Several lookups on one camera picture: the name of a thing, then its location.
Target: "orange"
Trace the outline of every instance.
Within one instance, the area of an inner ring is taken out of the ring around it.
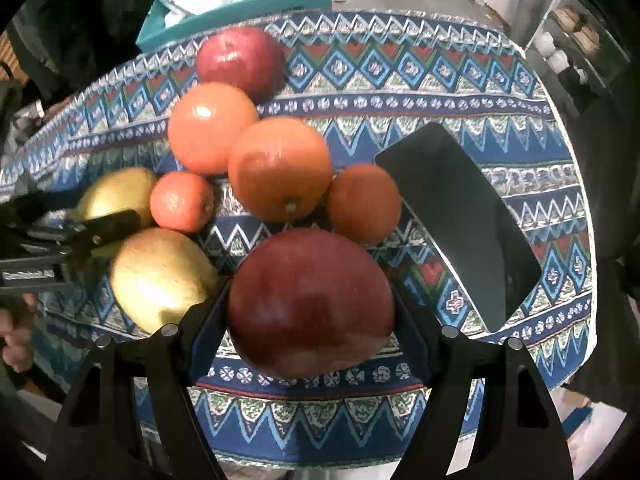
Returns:
[[[151,214],[160,227],[194,233],[202,229],[214,211],[213,190],[195,173],[167,173],[151,192]]]
[[[191,171],[226,173],[229,150],[238,134],[257,120],[254,104],[238,88],[201,84],[175,105],[167,128],[169,147]]]
[[[320,134],[291,117],[249,126],[229,156],[229,181],[236,198],[268,222],[311,213],[332,176],[331,155]]]
[[[327,211],[337,233],[359,244],[370,244],[393,232],[402,212],[402,198],[385,170],[355,164],[331,184]]]

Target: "box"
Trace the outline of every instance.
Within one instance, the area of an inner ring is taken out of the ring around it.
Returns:
[[[156,0],[142,24],[136,45],[142,52],[151,52],[165,43],[178,41],[204,30],[242,22],[265,14],[302,9],[331,10],[331,0],[242,0],[204,14],[184,18],[169,28],[164,26],[164,17],[169,10]]]

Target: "tablecloth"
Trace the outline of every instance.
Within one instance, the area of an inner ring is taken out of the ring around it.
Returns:
[[[368,247],[382,266],[420,265],[443,323],[495,343],[519,336],[548,386],[562,383],[595,344],[595,268],[588,204],[553,104],[520,49],[499,31],[420,12],[300,12],[252,22],[284,47],[284,90],[258,106],[315,127],[337,171],[373,156],[429,121],[441,123],[510,208],[542,266],[542,278],[498,333],[489,334],[430,241],[405,209],[395,232]],[[172,107],[196,84],[194,56],[207,34],[139,56],[95,82],[2,168],[6,200],[29,171],[43,189],[86,186],[128,166],[181,169],[167,140]],[[199,233],[219,269],[234,270],[263,238],[288,226],[250,216],[228,181],[215,220]],[[451,215],[474,215],[473,210]],[[52,215],[51,221],[64,217]],[[296,225],[330,228],[322,212]],[[97,288],[40,296],[35,361],[63,387],[98,335],[145,336]],[[154,435],[145,380],[136,401]],[[478,424],[483,391],[474,381],[461,438]],[[219,458],[279,466],[359,466],[397,459],[429,391],[412,376],[394,337],[357,367],[278,380],[243,362],[225,337],[207,376],[190,389]]]

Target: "red apple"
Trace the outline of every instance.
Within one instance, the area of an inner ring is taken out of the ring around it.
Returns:
[[[261,372],[302,378],[355,366],[388,341],[394,301],[384,272],[360,245],[299,228],[260,244],[236,274],[228,327]]]
[[[196,72],[201,83],[228,83],[258,104],[277,93],[284,63],[282,47],[269,34],[255,27],[233,27],[202,44]]]

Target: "screw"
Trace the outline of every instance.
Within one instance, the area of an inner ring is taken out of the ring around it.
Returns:
[[[514,350],[522,350],[522,341],[520,341],[517,337],[510,337],[507,340],[507,345],[509,345]]]
[[[449,337],[451,339],[458,337],[458,334],[460,332],[458,331],[458,329],[454,326],[451,325],[445,325],[442,327],[442,335],[444,337]]]
[[[107,348],[107,346],[109,346],[112,340],[113,338],[110,335],[104,334],[95,340],[95,345],[98,348]]]
[[[160,329],[160,333],[165,337],[171,337],[178,333],[178,326],[175,323],[167,323]]]

